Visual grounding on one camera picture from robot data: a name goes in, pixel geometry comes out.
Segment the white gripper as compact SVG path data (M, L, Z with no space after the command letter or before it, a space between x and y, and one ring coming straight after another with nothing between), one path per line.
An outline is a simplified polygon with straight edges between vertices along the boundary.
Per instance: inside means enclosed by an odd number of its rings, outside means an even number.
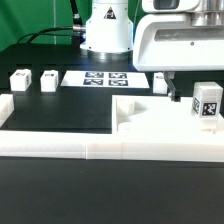
M133 65L138 71L164 72L173 102L181 91L175 71L224 70L224 27L193 27L187 14L148 14L136 29Z

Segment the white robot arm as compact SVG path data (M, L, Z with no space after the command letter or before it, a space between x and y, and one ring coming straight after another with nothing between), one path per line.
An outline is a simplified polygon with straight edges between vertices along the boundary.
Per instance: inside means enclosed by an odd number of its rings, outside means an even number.
M134 25L128 0L92 0L86 54L114 59L130 53L139 71L162 72L171 90L177 71L224 70L224 0L142 0Z

